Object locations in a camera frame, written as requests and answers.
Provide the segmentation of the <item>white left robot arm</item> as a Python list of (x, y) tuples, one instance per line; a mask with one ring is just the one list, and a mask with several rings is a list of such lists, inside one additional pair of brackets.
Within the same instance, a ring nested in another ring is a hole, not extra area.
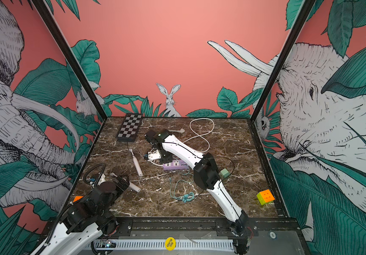
[(77, 255), (101, 236), (118, 232), (120, 223), (110, 212), (115, 201), (130, 187), (128, 178), (95, 185), (90, 193), (71, 202), (58, 218), (55, 228), (32, 252), (33, 255)]

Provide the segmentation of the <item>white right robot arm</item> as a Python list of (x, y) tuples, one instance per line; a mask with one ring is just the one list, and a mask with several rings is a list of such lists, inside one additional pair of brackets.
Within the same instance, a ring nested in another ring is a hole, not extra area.
[(145, 134), (145, 140), (155, 149), (155, 152), (148, 153), (145, 157), (147, 161), (171, 163), (173, 156), (183, 160), (194, 171), (195, 184), (210, 193), (221, 207), (232, 232), (237, 236), (245, 233), (248, 215), (226, 190), (212, 154), (201, 153), (189, 147), (167, 129), (160, 132), (149, 130)]

